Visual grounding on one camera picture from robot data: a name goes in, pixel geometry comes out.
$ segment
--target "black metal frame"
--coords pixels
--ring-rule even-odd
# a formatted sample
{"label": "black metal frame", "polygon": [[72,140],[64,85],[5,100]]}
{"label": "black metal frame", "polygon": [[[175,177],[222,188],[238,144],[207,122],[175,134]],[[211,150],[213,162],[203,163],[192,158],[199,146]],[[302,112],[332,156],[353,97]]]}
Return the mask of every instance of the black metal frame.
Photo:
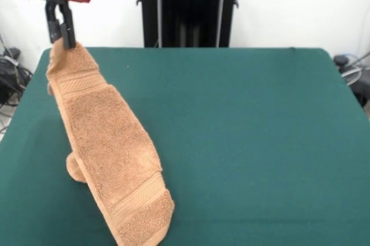
{"label": "black metal frame", "polygon": [[145,47],[228,47],[230,44],[235,0],[141,2]]}

